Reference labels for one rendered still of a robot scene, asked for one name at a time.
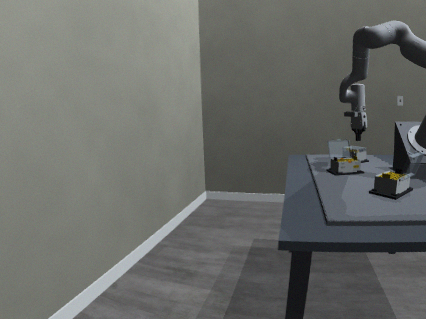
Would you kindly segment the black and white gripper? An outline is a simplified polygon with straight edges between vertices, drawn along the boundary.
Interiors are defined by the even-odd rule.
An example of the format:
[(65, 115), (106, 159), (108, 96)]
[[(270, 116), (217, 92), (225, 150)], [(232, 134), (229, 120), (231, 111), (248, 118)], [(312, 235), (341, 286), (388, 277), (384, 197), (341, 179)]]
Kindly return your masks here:
[(356, 134), (356, 141), (361, 141), (361, 134), (367, 129), (367, 117), (365, 112), (358, 112), (358, 117), (351, 117), (351, 128)]

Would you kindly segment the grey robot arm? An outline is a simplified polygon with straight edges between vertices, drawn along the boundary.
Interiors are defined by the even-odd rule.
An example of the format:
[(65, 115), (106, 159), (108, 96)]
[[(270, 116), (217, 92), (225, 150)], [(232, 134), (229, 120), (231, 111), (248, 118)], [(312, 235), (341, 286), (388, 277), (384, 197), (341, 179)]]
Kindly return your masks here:
[[(353, 83), (366, 79), (370, 49), (396, 44), (406, 59), (426, 69), (426, 41), (415, 36), (408, 25), (400, 21), (389, 21), (373, 27), (365, 27), (359, 28), (354, 33), (352, 72), (340, 84), (339, 99), (342, 103), (351, 103), (351, 111), (353, 111), (344, 112), (345, 117), (358, 117), (358, 112), (366, 109), (365, 86)], [(350, 85), (351, 90), (347, 90)], [(426, 115), (421, 125), (409, 130), (407, 139), (415, 151), (419, 150), (426, 156)]]

